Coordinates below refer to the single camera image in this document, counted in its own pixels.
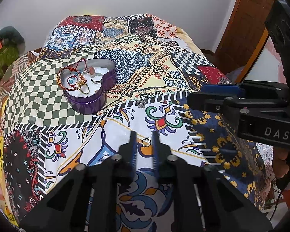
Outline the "person's right hand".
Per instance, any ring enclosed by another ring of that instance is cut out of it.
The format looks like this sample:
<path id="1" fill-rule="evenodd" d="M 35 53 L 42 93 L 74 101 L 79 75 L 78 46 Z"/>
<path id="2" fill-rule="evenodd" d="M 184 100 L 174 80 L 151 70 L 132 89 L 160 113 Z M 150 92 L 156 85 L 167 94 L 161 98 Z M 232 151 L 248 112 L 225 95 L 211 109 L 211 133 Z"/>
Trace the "person's right hand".
<path id="1" fill-rule="evenodd" d="M 272 168 L 275 177 L 278 179 L 283 178 L 289 172 L 289 166 L 286 162 L 288 154 L 289 149 L 273 147 Z"/>

